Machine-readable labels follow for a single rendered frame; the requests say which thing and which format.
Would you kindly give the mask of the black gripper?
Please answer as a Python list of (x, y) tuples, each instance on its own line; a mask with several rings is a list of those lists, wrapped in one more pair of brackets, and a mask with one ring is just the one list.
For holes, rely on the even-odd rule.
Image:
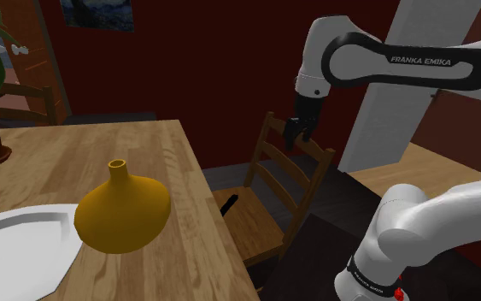
[(300, 133), (302, 133), (303, 142), (308, 142), (311, 139), (314, 129), (318, 126), (324, 101), (324, 98), (305, 97), (300, 93), (296, 94), (294, 118), (289, 118), (286, 121), (283, 130), (286, 150), (291, 151), (293, 149), (295, 140)]

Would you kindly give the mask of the brown wooden chair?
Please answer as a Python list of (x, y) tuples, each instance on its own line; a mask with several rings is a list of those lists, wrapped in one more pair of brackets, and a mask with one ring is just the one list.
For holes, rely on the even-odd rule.
[[(223, 217), (246, 267), (254, 266), (275, 256), (281, 257), (284, 255), (291, 241), (295, 238), (335, 155), (333, 149), (323, 150), (312, 139), (303, 142), (302, 137), (296, 138), (295, 145), (318, 163), (313, 176), (307, 177), (289, 157), (267, 142), (267, 135), (271, 129), (282, 134), (284, 126), (284, 121), (276, 119), (274, 113), (268, 112), (243, 184), (213, 192), (214, 200), (219, 207), (231, 195), (238, 195), (237, 202)], [(268, 155), (300, 187), (305, 189), (300, 203), (296, 203), (275, 177), (260, 164), (261, 154)], [(281, 230), (278, 223), (271, 217), (261, 200), (250, 188), (255, 175), (261, 177), (279, 198), (282, 205), (292, 214), (292, 220), (286, 231)]]

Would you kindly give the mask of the small black object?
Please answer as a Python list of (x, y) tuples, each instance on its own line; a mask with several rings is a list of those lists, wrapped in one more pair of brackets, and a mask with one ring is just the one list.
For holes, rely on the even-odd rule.
[(226, 202), (220, 207), (220, 213), (222, 216), (224, 216), (227, 211), (237, 202), (238, 200), (238, 195), (233, 194), (231, 195)]

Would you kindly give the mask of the dark robot stand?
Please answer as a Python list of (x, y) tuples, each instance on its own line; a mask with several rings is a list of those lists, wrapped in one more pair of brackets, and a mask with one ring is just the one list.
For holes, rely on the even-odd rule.
[[(308, 217), (261, 290), (261, 301), (339, 301), (335, 276), (347, 265), (380, 197), (331, 165)], [(481, 301), (481, 268), (445, 251), (402, 274), (405, 301)]]

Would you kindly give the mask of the yellow round vase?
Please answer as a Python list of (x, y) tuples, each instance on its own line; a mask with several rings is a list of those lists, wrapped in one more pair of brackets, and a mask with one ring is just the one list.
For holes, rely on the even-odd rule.
[(108, 167), (109, 180), (79, 201), (74, 227), (80, 239), (97, 251), (136, 251), (166, 226), (171, 198), (160, 181), (130, 174), (123, 159), (109, 162)]

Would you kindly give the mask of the dark wooden chair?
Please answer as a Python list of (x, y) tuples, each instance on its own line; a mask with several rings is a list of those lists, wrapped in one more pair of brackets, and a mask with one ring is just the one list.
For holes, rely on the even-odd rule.
[(53, 88), (3, 83), (0, 89), (0, 116), (12, 121), (58, 125)]

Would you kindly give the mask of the brown wooden door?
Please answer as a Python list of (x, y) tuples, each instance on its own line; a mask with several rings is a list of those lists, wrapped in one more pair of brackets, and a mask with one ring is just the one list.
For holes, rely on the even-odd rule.
[(0, 0), (3, 30), (28, 53), (9, 55), (17, 81), (25, 86), (53, 90), (56, 120), (67, 118), (66, 94), (47, 32), (39, 0)]

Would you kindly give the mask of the white angular plate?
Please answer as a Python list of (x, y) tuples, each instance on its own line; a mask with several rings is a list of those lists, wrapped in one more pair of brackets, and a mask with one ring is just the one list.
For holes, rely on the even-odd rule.
[(38, 301), (61, 284), (82, 240), (77, 204), (45, 204), (0, 213), (0, 301)]

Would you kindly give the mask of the dark blue wall picture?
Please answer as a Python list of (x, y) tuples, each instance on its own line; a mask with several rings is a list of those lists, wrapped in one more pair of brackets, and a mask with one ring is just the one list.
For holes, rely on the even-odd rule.
[(131, 0), (60, 0), (68, 27), (134, 32)]

